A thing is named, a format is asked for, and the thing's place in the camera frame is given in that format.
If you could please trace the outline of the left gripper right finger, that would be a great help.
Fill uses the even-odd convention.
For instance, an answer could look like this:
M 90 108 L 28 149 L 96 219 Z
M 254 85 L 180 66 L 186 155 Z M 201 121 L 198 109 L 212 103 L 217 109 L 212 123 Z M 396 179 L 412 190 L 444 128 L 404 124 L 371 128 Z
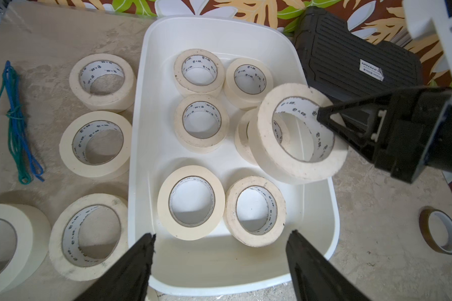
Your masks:
M 291 232 L 286 256 L 298 300 L 368 300 L 298 231 Z

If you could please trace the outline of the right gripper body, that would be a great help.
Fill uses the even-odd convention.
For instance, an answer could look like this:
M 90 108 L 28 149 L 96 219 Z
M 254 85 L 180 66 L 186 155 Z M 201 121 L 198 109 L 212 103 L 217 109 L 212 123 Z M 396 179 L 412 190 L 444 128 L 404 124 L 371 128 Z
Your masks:
M 426 167 L 452 173 L 452 89 L 400 89 L 384 98 L 374 166 L 406 183 Z

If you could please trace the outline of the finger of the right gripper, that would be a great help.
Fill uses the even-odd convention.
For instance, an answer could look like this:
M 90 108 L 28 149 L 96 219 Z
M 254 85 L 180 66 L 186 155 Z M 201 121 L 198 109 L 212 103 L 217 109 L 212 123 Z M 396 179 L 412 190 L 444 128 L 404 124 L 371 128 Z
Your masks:
M 363 158 L 398 158 L 391 130 L 399 89 L 342 102 L 318 111 L 317 120 Z

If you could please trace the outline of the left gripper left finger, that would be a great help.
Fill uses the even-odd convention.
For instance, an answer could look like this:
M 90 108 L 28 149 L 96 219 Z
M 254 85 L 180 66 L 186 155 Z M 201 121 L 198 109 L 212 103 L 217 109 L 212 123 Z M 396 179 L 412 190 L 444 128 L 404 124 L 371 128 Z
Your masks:
M 155 300 L 149 287 L 156 236 L 143 235 L 77 300 Z

